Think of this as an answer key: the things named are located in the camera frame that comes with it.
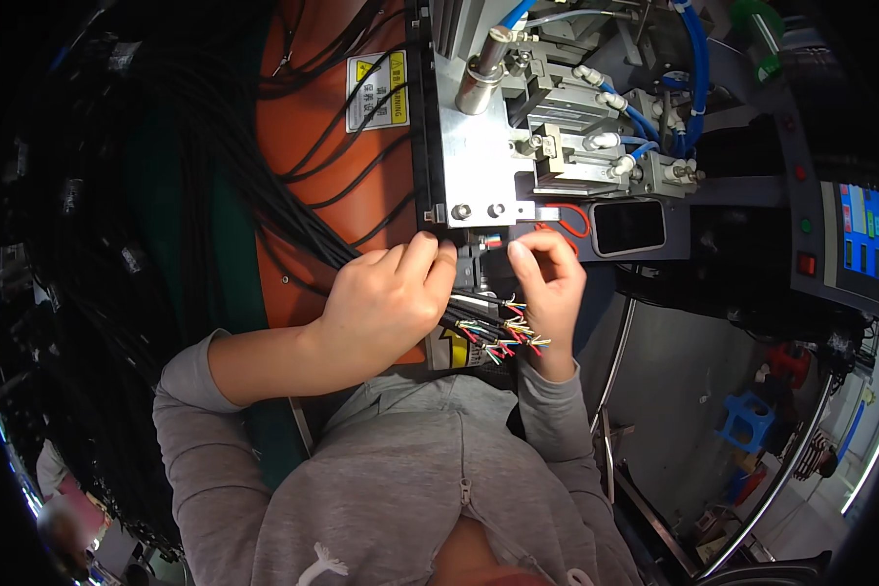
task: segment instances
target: right hand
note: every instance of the right hand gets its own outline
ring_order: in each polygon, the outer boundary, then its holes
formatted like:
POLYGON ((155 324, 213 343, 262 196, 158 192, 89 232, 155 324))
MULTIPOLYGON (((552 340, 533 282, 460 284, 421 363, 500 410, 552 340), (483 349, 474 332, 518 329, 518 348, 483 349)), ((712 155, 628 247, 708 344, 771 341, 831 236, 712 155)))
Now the right hand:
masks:
POLYGON ((325 311, 305 334, 352 379, 379 374, 440 322, 456 258, 452 242, 424 231, 408 245, 363 254, 335 276, 325 311))
POLYGON ((527 323, 551 340, 531 365, 548 381, 573 378, 573 330, 586 271, 563 235, 553 230, 536 230, 516 239, 508 246, 508 260, 524 290, 527 323))

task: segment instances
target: blue stool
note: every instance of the blue stool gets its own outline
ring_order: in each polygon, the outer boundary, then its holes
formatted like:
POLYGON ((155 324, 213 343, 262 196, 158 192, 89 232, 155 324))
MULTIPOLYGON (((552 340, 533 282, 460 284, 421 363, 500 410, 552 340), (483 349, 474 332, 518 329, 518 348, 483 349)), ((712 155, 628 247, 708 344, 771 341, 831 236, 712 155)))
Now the blue stool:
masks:
POLYGON ((730 395, 723 405, 729 411, 727 424, 716 431, 716 435, 726 438, 730 443, 746 452, 757 452, 775 420, 775 412, 751 391, 741 397, 730 395))

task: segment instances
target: red button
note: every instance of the red button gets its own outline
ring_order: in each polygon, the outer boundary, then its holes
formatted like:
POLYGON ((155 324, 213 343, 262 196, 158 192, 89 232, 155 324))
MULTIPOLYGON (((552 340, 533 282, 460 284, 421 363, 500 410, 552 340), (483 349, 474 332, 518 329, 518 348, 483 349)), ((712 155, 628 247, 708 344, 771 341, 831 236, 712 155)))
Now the red button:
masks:
POLYGON ((817 269, 817 257, 807 252, 797 252, 797 272, 801 275, 814 276, 817 269))

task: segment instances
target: bolt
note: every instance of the bolt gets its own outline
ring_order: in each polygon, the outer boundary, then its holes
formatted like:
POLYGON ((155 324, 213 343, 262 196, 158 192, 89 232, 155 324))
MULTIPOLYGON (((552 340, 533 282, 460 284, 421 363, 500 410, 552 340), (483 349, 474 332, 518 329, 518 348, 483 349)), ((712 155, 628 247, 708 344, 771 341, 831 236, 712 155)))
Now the bolt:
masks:
POLYGON ((456 219, 469 219, 472 215, 472 208, 468 204, 459 204, 453 208, 453 217, 456 219))

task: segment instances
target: sleeve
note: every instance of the sleeve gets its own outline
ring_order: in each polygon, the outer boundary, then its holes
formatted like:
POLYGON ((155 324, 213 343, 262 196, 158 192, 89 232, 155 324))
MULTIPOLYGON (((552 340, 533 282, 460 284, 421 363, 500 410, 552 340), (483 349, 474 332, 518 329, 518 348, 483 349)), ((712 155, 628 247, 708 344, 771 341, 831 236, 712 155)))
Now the sleeve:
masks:
POLYGON ((217 330, 163 369, 152 417, 172 486, 172 515, 199 586, 249 584, 271 492, 260 481, 239 408, 211 380, 217 330))
POLYGON ((592 436, 579 382, 579 365, 569 381, 547 381, 521 362, 518 406, 529 443, 563 483, 596 544, 598 583, 640 585, 632 552, 619 533, 602 475, 592 459, 592 436))
POLYGON ((523 360, 518 367, 517 402, 527 443, 548 463, 592 452, 579 365, 575 366, 573 378, 565 382, 547 381, 523 360))

